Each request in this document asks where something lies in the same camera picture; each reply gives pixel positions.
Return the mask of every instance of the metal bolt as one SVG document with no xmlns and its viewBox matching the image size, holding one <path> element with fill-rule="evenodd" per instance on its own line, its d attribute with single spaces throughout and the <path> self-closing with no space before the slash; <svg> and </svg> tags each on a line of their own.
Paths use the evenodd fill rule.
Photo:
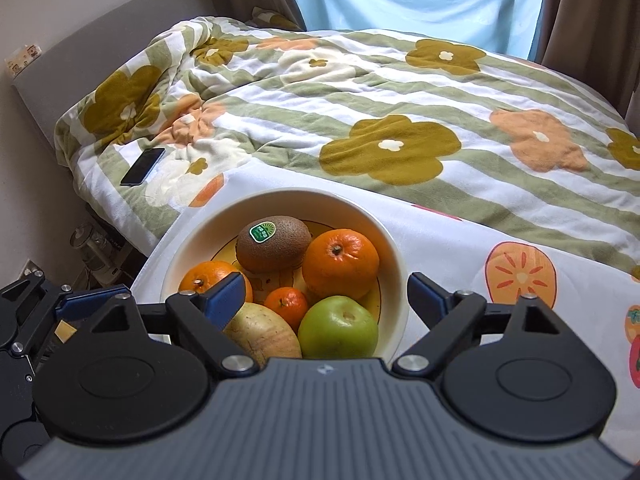
<svg viewBox="0 0 640 480">
<path fill-rule="evenodd" d="M 429 366 L 429 360 L 421 355 L 403 355 L 396 361 L 398 366 L 407 372 L 421 372 Z"/>
<path fill-rule="evenodd" d="M 245 372 L 254 366 L 254 360 L 246 355 L 229 355 L 222 359 L 222 366 L 230 372 Z"/>
</svg>

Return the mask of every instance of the bowl rim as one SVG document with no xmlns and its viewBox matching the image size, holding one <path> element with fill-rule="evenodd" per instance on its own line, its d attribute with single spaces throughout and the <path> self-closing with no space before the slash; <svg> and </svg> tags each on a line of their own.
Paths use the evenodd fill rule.
<svg viewBox="0 0 640 480">
<path fill-rule="evenodd" d="M 408 277 L 404 258 L 402 257 L 402 253 L 398 249 L 398 246 L 396 245 L 396 242 L 393 240 L 393 237 L 389 233 L 388 229 L 384 226 L 384 224 L 380 220 L 378 220 L 374 215 L 372 215 L 372 213 L 370 213 L 367 209 L 356 204 L 353 200 L 350 200 L 349 198 L 343 197 L 331 191 L 327 191 L 324 189 L 313 189 L 308 187 L 275 187 L 271 189 L 257 191 L 255 193 L 251 193 L 248 195 L 244 195 L 243 197 L 233 200 L 233 202 L 229 202 L 224 207 L 211 211 L 206 216 L 203 216 L 199 220 L 198 224 L 194 226 L 193 229 L 191 229 L 191 231 L 184 237 L 184 239 L 180 243 L 180 246 L 177 248 L 171 260 L 169 261 L 169 265 L 165 270 L 164 278 L 162 279 L 161 298 L 165 297 L 165 290 L 168 286 L 167 279 L 169 277 L 169 273 L 170 273 L 169 271 L 174 265 L 174 262 L 182 256 L 189 242 L 196 237 L 197 233 L 207 223 L 209 223 L 216 216 L 221 215 L 222 213 L 228 211 L 229 209 L 234 208 L 235 206 L 237 206 L 242 202 L 253 200 L 265 194 L 280 194 L 285 192 L 303 192 L 303 193 L 319 194 L 319 195 L 324 195 L 326 197 L 339 200 L 340 202 L 344 202 L 347 205 L 350 205 L 351 207 L 359 211 L 361 214 L 366 216 L 366 218 L 369 219 L 369 221 L 376 226 L 376 228 L 382 233 L 383 237 L 385 238 L 386 243 L 391 247 L 392 253 L 395 259 L 395 264 L 396 264 L 396 267 L 398 268 L 398 273 L 400 274 L 400 281 L 401 281 L 400 303 L 401 304 L 399 309 L 398 322 L 396 323 L 396 326 L 393 332 L 391 333 L 391 336 L 389 337 L 389 343 L 387 345 L 387 349 L 386 351 L 381 352 L 381 355 L 379 355 L 381 359 L 383 359 L 386 363 L 389 364 L 391 362 L 391 359 L 395 355 L 396 351 L 398 350 L 398 347 L 400 346 L 400 342 L 402 341 L 402 336 L 404 335 L 404 331 L 406 330 L 406 324 L 409 318 L 409 309 L 411 308 L 409 306 L 408 299 L 407 299 L 406 287 L 402 286 L 402 280 L 407 279 Z"/>
</svg>

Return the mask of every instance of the power outlet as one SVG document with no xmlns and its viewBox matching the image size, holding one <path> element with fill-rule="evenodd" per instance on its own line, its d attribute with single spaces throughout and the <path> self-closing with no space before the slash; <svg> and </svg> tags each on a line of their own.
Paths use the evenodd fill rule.
<svg viewBox="0 0 640 480">
<path fill-rule="evenodd" d="M 27 260 L 27 263 L 24 264 L 24 267 L 22 268 L 22 272 L 20 273 L 20 276 L 18 276 L 18 279 L 20 280 L 25 276 L 28 276 L 32 272 L 35 272 L 36 270 L 42 271 L 42 269 L 34 264 L 31 260 Z"/>
</svg>

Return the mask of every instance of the white tablecloth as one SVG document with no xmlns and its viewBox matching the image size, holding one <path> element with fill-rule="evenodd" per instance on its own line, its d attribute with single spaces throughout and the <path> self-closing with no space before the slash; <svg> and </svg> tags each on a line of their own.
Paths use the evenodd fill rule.
<svg viewBox="0 0 640 480">
<path fill-rule="evenodd" d="M 324 189 L 359 204 L 389 230 L 409 272 L 423 272 L 447 290 L 466 288 L 489 298 L 485 277 L 488 255 L 502 242 L 521 242 L 472 222 L 252 159 L 225 173 L 225 185 L 206 206 L 189 209 L 177 219 L 136 279 L 132 288 L 136 300 L 159 301 L 162 280 L 176 249 L 203 218 L 245 195 L 277 187 Z M 625 319 L 631 307 L 640 309 L 640 283 L 612 267 L 553 248 L 538 248 L 556 269 L 554 311 L 587 343 L 616 380 L 618 401 L 602 439 L 618 454 L 636 462 L 640 459 L 640 390 L 630 377 L 631 343 L 625 334 Z M 427 331 L 411 311 L 398 353 Z"/>
</svg>

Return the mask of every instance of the kiwi sticker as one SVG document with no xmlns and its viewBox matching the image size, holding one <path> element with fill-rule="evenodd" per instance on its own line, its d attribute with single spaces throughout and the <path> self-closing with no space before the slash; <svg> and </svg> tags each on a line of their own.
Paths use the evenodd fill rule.
<svg viewBox="0 0 640 480">
<path fill-rule="evenodd" d="M 249 234 L 254 239 L 254 242 L 261 244 L 276 234 L 276 224 L 273 222 L 261 222 L 249 229 Z"/>
</svg>

